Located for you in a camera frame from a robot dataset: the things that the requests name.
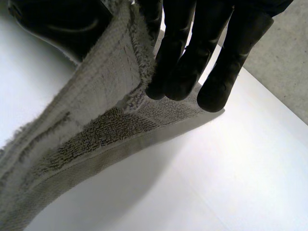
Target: gray towel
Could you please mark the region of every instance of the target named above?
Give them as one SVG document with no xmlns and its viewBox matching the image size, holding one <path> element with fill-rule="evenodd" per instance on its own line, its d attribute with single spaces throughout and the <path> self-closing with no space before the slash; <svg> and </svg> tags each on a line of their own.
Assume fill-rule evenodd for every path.
<svg viewBox="0 0 308 231">
<path fill-rule="evenodd" d="M 83 180 L 217 116 L 198 108 L 198 89 L 182 102 L 145 96 L 154 65 L 146 26 L 136 4 L 110 2 L 114 18 L 72 79 L 0 152 L 2 231 L 23 230 Z"/>
</svg>

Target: towel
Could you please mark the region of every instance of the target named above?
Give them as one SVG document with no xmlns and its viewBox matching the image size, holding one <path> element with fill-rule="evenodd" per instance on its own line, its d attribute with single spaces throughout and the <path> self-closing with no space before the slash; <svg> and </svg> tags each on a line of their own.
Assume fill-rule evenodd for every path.
<svg viewBox="0 0 308 231">
<path fill-rule="evenodd" d="M 200 86 L 182 102 L 146 97 L 154 57 L 139 7 L 105 2 L 109 27 L 42 114 L 0 150 L 0 230 L 23 230 L 83 180 L 216 116 L 194 119 L 206 114 L 196 104 Z"/>
</svg>

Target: white surface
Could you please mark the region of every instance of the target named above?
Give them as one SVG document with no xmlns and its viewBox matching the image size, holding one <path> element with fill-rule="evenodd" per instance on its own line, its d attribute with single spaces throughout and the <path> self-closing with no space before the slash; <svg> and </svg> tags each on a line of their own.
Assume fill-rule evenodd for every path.
<svg viewBox="0 0 308 231">
<path fill-rule="evenodd" d="M 0 21 L 0 30 L 3 144 L 73 68 L 9 22 Z M 225 109 L 79 184 L 27 230 L 307 231 L 307 125 L 245 70 Z"/>
</svg>

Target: hand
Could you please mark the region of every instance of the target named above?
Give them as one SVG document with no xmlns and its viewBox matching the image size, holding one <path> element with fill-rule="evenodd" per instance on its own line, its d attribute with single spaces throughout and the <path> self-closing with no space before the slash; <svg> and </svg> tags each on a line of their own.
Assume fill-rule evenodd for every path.
<svg viewBox="0 0 308 231">
<path fill-rule="evenodd" d="M 184 100 L 198 82 L 229 21 L 216 65 L 198 94 L 198 104 L 209 112 L 221 110 L 253 46 L 293 0 L 164 0 L 166 32 L 156 57 L 156 72 L 146 90 Z M 192 22 L 192 38 L 183 54 Z"/>
</svg>

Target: black object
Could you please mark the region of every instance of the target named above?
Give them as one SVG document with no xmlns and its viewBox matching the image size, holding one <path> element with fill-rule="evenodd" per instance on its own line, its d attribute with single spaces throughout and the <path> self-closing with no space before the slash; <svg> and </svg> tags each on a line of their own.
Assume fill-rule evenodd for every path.
<svg viewBox="0 0 308 231">
<path fill-rule="evenodd" d="M 9 12 L 26 31 L 81 62 L 109 25 L 100 0 L 9 0 Z"/>
<path fill-rule="evenodd" d="M 184 52 L 190 31 L 196 0 L 164 0 L 166 32 L 156 56 L 157 68 L 146 93 L 160 100 L 164 81 Z"/>
<path fill-rule="evenodd" d="M 273 22 L 272 17 L 264 12 L 235 8 L 216 65 L 198 94 L 197 101 L 202 109 L 217 112 L 225 106 L 252 47 Z"/>
<path fill-rule="evenodd" d="M 180 101 L 191 93 L 207 66 L 232 11 L 233 6 L 225 0 L 197 2 L 192 39 L 165 83 L 164 93 L 168 98 Z"/>
<path fill-rule="evenodd" d="M 152 45 L 155 46 L 162 22 L 162 0 L 138 0 L 138 4 L 152 38 Z"/>
</svg>

